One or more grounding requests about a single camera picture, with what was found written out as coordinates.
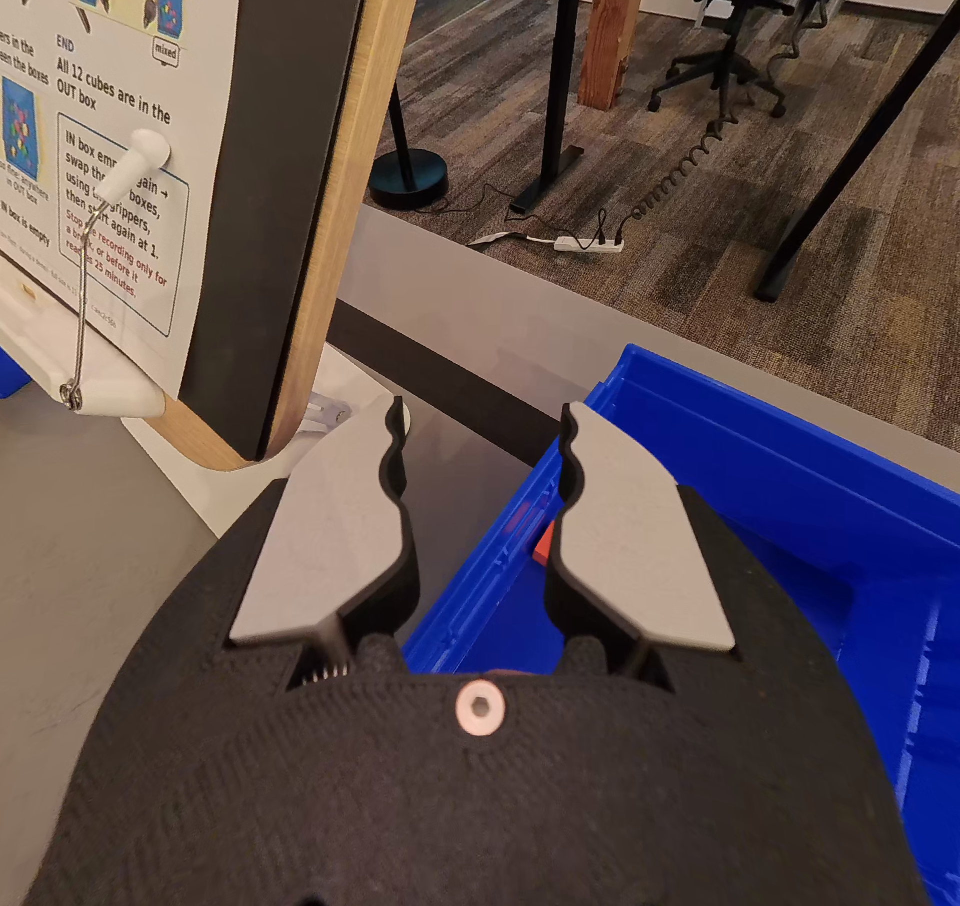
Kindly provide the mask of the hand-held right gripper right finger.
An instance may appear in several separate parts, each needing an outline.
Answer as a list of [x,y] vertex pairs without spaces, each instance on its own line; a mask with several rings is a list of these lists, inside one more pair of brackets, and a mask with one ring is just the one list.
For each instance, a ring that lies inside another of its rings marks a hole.
[[592,638],[610,673],[655,648],[736,647],[677,481],[641,443],[581,402],[560,417],[545,610],[565,641]]

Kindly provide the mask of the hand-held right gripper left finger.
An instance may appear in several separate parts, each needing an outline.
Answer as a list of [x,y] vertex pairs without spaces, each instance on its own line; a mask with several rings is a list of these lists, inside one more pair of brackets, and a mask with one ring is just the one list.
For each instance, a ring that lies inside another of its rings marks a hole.
[[228,639],[299,643],[314,670],[355,670],[366,637],[393,638],[419,604],[419,564],[402,498],[405,406],[381,396],[293,469]]

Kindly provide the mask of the printed instruction sheet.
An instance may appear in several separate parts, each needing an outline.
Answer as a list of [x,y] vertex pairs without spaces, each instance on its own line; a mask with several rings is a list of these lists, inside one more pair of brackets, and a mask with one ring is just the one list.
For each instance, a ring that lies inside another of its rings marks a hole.
[[76,312],[82,230],[138,129],[170,155],[89,242],[87,323],[171,397],[199,306],[240,0],[1,0],[2,279]]

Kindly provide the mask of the wooden board stand white base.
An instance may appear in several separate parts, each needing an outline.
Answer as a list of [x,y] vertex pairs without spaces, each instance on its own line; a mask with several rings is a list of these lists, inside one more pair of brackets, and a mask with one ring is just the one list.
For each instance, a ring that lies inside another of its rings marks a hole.
[[122,420],[217,535],[353,408],[311,394],[416,0],[240,0],[185,371],[171,397],[76,312],[2,279],[2,349],[77,416]]

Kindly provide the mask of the black pole stand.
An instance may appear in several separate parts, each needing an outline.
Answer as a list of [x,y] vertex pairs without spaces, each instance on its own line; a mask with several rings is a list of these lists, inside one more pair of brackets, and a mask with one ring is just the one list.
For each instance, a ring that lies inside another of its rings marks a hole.
[[394,149],[373,162],[368,179],[370,198],[389,210],[424,209],[447,195],[447,163],[435,152],[409,146],[397,86],[391,91],[388,115]]

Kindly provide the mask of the white page holder peg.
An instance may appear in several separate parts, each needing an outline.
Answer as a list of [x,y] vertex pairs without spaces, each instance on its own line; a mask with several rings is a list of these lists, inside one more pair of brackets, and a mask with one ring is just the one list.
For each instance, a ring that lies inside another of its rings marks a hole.
[[170,155],[171,146],[161,133],[146,128],[134,131],[124,156],[94,190],[98,202],[116,204],[142,178],[163,168]]

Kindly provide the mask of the black angled desk leg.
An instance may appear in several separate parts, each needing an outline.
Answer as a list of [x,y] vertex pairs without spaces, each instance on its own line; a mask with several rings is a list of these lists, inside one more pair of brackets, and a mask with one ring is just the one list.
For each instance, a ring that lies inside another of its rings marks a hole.
[[753,291],[755,299],[764,303],[773,303],[780,297],[804,242],[889,132],[911,96],[939,62],[958,32],[959,0],[953,0],[932,35],[873,112],[870,120],[864,125],[810,204],[798,210],[788,220],[776,248],[764,263],[762,275]]

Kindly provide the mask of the wooden post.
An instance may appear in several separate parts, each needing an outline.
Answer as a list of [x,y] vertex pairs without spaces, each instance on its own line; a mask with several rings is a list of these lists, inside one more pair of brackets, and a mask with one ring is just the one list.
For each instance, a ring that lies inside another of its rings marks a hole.
[[642,0],[591,0],[578,102],[608,111],[622,92]]

